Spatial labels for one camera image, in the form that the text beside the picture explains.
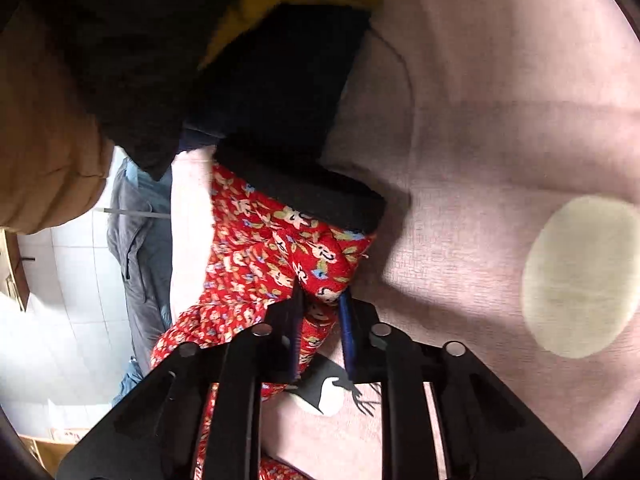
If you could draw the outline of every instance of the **black fabric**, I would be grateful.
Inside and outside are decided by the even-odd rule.
[[[183,146],[233,136],[264,156],[318,158],[368,27],[365,10],[278,6],[199,76]]]
[[[0,480],[53,480],[27,450],[0,406]]]
[[[101,132],[160,178],[186,98],[232,0],[31,0],[55,33]]]
[[[305,371],[302,372],[300,378],[294,384],[288,386],[286,391],[291,395],[300,397],[322,413],[322,391],[326,387],[325,383],[327,381],[330,381],[336,388],[343,388],[347,392],[350,392],[353,403],[360,413],[367,416],[374,416],[376,405],[380,404],[380,402],[362,400],[362,392],[353,381],[350,380],[347,370],[331,361],[328,357],[323,356],[321,353],[314,355],[314,358],[305,368]],[[378,396],[381,395],[379,389],[374,384],[363,384],[360,387],[372,388]]]
[[[585,480],[629,480],[640,478],[640,403],[607,454],[585,476]]]
[[[231,138],[220,142],[215,157],[260,192],[338,228],[370,234],[382,220],[384,198],[311,160],[252,155]]]

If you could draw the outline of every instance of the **floral print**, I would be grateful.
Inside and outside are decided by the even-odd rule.
[[[156,366],[180,343],[202,348],[229,342],[260,323],[271,303],[290,298],[295,279],[310,298],[302,323],[302,372],[337,320],[335,301],[355,272],[372,237],[340,230],[260,193],[213,162],[211,204],[215,221],[204,291],[198,303],[159,339],[151,357]],[[263,384],[262,399],[282,391]],[[194,476],[202,476],[218,385],[207,399]],[[263,457],[260,480],[303,480],[287,465]]]

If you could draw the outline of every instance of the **white tile floor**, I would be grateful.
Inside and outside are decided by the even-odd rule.
[[[124,153],[116,149],[100,206],[109,206]],[[19,237],[31,289],[27,312],[0,295],[0,405],[23,434],[46,436],[49,405],[71,427],[108,409],[132,353],[120,267],[105,213]]]

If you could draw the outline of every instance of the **brown puffy jacket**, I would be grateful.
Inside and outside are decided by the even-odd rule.
[[[25,4],[0,34],[0,226],[24,234],[88,211],[113,155],[50,44]]]

